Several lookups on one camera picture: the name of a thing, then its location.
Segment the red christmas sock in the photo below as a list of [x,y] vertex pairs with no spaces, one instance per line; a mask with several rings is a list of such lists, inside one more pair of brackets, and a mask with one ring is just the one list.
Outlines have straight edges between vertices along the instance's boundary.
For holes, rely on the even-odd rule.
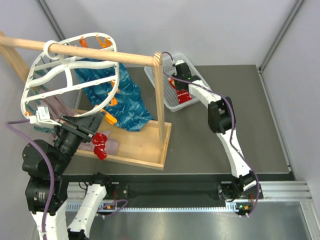
[[100,132],[97,132],[91,140],[94,146],[93,153],[98,157],[99,160],[105,160],[108,156],[106,151],[107,141],[108,137]]
[[186,90],[184,90],[184,89],[177,90],[177,88],[175,86],[175,81],[173,78],[168,78],[168,82],[171,85],[171,87],[175,90],[179,104],[186,103],[186,102],[193,99],[191,97],[191,95]]

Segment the white round clip hanger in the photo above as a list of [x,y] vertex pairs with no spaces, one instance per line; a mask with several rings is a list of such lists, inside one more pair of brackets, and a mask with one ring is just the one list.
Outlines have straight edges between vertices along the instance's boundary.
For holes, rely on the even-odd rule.
[[[112,90],[108,92],[105,100],[88,113],[77,114],[76,117],[84,117],[87,115],[93,115],[103,109],[109,104],[111,99],[118,92],[120,83],[119,76],[119,62],[117,61],[92,61],[92,56],[76,56],[74,53],[57,53],[55,56],[49,54],[49,47],[53,44],[58,44],[59,47],[70,47],[72,43],[79,42],[81,49],[88,47],[86,39],[97,38],[103,51],[116,53],[118,51],[115,40],[108,34],[100,32],[85,33],[75,37],[67,38],[62,41],[50,40],[44,43],[44,46],[40,49],[42,53],[34,60],[30,67],[26,83],[24,86],[23,94],[20,101],[20,109],[26,119],[28,116],[33,116],[36,113],[31,113],[27,110],[27,106],[30,102],[40,101],[44,98],[62,95],[68,92],[82,90],[87,87],[97,86],[103,83],[110,82],[112,84]],[[115,74],[109,77],[100,78],[97,80],[75,83],[72,76],[72,70],[75,69],[105,69],[113,67]],[[46,83],[53,80],[58,74],[65,73],[66,86],[58,88],[56,90],[49,90],[47,92],[31,93],[31,91],[37,87],[43,87]]]

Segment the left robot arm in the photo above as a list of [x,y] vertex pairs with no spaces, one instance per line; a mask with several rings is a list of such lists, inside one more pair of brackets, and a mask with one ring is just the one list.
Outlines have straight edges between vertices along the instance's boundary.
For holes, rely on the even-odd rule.
[[96,173],[87,179],[84,200],[74,218],[66,223],[69,178],[64,172],[82,143],[89,143],[98,132],[105,114],[75,117],[62,115],[54,131],[53,144],[34,140],[22,152],[22,170],[30,176],[25,197],[28,210],[44,240],[87,240],[102,200],[114,187],[107,175]]

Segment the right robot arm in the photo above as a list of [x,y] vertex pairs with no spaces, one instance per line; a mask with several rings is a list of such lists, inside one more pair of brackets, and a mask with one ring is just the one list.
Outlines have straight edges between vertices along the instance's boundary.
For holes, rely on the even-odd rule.
[[232,100],[212,91],[199,76],[192,74],[183,60],[176,61],[173,66],[176,73],[171,75],[171,79],[175,89],[194,96],[207,108],[208,126],[220,139],[229,160],[234,180],[219,190],[221,198],[228,202],[245,198],[257,185],[257,178],[246,162],[237,139]]

